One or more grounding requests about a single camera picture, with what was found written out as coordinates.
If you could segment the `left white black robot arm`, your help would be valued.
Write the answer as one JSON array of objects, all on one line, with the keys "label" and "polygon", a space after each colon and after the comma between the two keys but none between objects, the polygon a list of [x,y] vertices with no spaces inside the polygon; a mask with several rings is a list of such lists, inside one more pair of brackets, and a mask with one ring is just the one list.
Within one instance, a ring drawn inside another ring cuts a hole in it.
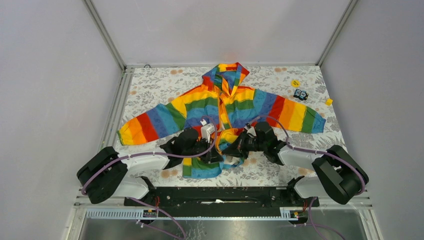
[{"label": "left white black robot arm", "polygon": [[143,178],[135,178],[134,174],[173,168],[192,156],[206,164],[223,161],[211,140],[210,130],[206,137],[200,138],[197,130],[187,128],[151,152],[120,154],[112,146],[104,147],[76,176],[82,185],[81,193],[92,204],[111,197],[130,197],[148,206],[155,200],[153,186]]}]

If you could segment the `rainbow striped hooded jacket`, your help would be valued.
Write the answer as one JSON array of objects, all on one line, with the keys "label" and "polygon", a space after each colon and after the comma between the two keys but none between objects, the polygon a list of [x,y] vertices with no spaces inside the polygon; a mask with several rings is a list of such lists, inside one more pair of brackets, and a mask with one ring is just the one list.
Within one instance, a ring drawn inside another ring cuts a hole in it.
[{"label": "rainbow striped hooded jacket", "polygon": [[238,62],[218,64],[202,76],[201,85],[126,122],[117,132],[120,143],[142,145],[187,128],[199,131],[203,116],[209,116],[215,123],[219,136],[215,145],[221,151],[255,118],[294,132],[318,134],[324,131],[326,120],[312,108],[243,86],[248,74]]}]

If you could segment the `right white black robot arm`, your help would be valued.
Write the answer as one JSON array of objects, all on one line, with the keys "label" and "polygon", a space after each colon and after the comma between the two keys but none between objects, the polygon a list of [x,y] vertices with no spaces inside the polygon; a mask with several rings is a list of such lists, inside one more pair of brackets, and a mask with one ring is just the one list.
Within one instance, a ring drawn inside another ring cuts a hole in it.
[{"label": "right white black robot arm", "polygon": [[278,139],[266,121],[254,127],[247,125],[221,152],[225,156],[245,159],[251,152],[262,152],[273,164],[314,171],[314,177],[300,176],[287,184],[286,198],[293,206],[313,197],[329,197],[345,205],[361,194],[369,182],[365,171],[340,145],[333,145],[327,150],[295,147],[287,140]]}]

